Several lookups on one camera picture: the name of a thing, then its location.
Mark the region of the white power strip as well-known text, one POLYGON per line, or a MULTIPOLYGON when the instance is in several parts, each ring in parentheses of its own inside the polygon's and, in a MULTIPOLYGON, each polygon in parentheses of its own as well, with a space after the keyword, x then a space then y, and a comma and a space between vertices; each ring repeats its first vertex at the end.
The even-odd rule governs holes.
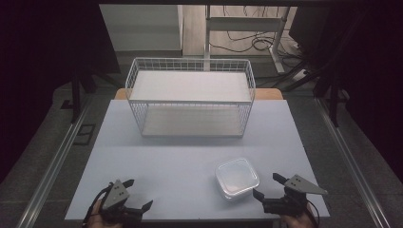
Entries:
POLYGON ((298 81, 302 78, 304 78, 306 75, 309 74, 309 71, 307 69, 302 69, 301 71, 299 71, 293 78, 293 81, 298 81))

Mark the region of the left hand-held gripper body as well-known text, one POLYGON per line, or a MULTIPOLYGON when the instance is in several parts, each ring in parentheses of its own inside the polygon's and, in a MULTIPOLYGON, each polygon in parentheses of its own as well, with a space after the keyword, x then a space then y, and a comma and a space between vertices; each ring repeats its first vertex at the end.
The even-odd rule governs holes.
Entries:
POLYGON ((99 214, 108 223, 121 223, 123 226, 135 226, 143 218, 141 209, 125 206, 129 198, 127 188, 120 180, 116 180, 106 189, 101 199, 99 214))

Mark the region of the white metal desk frame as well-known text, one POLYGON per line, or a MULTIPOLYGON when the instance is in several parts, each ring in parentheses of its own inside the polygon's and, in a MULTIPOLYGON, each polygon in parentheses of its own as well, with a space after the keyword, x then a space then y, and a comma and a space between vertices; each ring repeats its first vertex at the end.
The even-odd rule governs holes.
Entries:
POLYGON ((278 56, 278 47, 287 23, 290 7, 286 7, 278 18, 257 17, 212 17, 211 7, 205 7, 205 43, 203 57, 210 58, 210 32, 211 31, 260 31, 274 32, 273 44, 269 47, 270 55, 278 74, 284 74, 285 70, 278 56))

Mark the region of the clear plastic food container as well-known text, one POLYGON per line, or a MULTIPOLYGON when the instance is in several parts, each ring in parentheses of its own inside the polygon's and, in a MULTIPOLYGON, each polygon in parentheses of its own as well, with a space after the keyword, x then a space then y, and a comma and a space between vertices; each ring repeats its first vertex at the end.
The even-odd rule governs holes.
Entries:
POLYGON ((259 176, 245 158, 236 158, 219 164, 215 170, 218 187, 226 200, 239 200, 259 186, 259 176))

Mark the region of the person's right hand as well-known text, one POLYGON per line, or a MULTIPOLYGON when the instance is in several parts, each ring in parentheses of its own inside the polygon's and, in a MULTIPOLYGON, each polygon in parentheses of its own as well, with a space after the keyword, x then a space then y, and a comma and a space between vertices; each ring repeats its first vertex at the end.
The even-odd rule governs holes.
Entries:
POLYGON ((297 218, 287 215, 281 215, 280 218, 286 223, 288 228, 318 228, 317 221, 309 205, 306 206, 304 212, 297 218))

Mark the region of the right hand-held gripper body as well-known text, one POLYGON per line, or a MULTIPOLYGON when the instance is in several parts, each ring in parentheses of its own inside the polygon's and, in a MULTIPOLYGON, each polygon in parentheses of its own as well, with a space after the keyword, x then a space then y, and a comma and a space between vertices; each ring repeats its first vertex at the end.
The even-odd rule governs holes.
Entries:
POLYGON ((299 217, 308 204, 307 194, 327 195, 328 191, 304 179, 300 175, 294 175, 287 179, 283 185, 284 196, 280 199, 267 199, 262 202, 263 211, 269 214, 287 215, 299 217))

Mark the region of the black floor socket plate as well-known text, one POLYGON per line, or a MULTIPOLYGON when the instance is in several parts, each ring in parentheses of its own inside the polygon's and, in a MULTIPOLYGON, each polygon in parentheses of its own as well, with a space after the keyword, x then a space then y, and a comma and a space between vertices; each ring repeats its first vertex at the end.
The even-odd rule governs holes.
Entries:
POLYGON ((76 134, 73 144, 89 145, 95 130, 95 126, 95 123, 82 124, 79 128, 78 133, 76 134))

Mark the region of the metal floor rail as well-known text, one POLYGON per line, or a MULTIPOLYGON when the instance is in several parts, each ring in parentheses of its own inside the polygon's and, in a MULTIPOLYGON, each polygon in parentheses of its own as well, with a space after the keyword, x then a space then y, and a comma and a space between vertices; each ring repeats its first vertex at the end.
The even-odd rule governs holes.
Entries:
POLYGON ((78 134, 89 107, 92 105, 93 96, 85 96, 82 104, 82 111, 76 121, 72 123, 60 144, 55 155, 51 159, 49 166, 37 185, 24 213, 19 219, 15 228, 33 228, 40 212, 46 202, 49 192, 56 181, 57 176, 66 160, 67 154, 73 145, 74 139, 78 134))
POLYGON ((315 98, 315 102, 320 115, 322 116, 322 119, 329 129, 329 132, 336 144, 337 150, 341 154, 341 157, 344 160, 345 165, 355 183, 357 191, 359 192, 365 206, 367 207, 367 210, 369 211, 374 225, 376 228, 392 228, 377 196, 374 193, 374 190, 367 182, 361 169, 355 161, 350 147, 346 143, 340 130, 333 124, 331 118, 329 117, 326 103, 322 99, 318 98, 315 98))

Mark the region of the white cabinet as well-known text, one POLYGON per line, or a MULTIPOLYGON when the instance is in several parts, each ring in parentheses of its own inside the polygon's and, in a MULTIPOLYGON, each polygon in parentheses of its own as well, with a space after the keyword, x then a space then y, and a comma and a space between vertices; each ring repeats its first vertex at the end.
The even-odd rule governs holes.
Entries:
POLYGON ((115 51, 182 50, 182 5, 100 4, 115 51))

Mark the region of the black metal stand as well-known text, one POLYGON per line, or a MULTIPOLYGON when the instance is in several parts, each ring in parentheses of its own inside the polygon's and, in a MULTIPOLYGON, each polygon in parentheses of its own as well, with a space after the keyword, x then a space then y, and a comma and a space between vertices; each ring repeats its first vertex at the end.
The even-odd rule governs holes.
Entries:
POLYGON ((71 95, 72 95, 72 119, 71 122, 75 124, 81 114, 81 92, 82 87, 85 93, 95 93, 97 90, 96 83, 93 79, 93 75, 106 81, 107 83, 122 88, 124 85, 117 80, 113 79, 108 74, 102 72, 95 66, 81 66, 73 71, 71 76, 71 95))
POLYGON ((319 78, 316 86, 313 89, 313 94, 316 98, 323 97, 327 90, 330 90, 329 100, 329 118, 335 127, 338 127, 337 122, 337 105, 338 105, 338 91, 340 89, 340 78, 336 73, 336 62, 329 61, 327 64, 319 69, 308 73, 303 78, 296 82, 282 88, 281 91, 287 92, 294 90, 308 82, 319 78))

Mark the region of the person's left hand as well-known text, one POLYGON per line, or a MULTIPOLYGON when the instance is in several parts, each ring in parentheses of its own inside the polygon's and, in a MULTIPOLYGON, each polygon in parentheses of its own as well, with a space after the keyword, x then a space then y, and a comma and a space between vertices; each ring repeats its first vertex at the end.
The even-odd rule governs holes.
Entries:
POLYGON ((97 200, 90 213, 90 217, 85 223, 85 228, 123 228, 121 223, 108 223, 99 214, 101 201, 97 200))

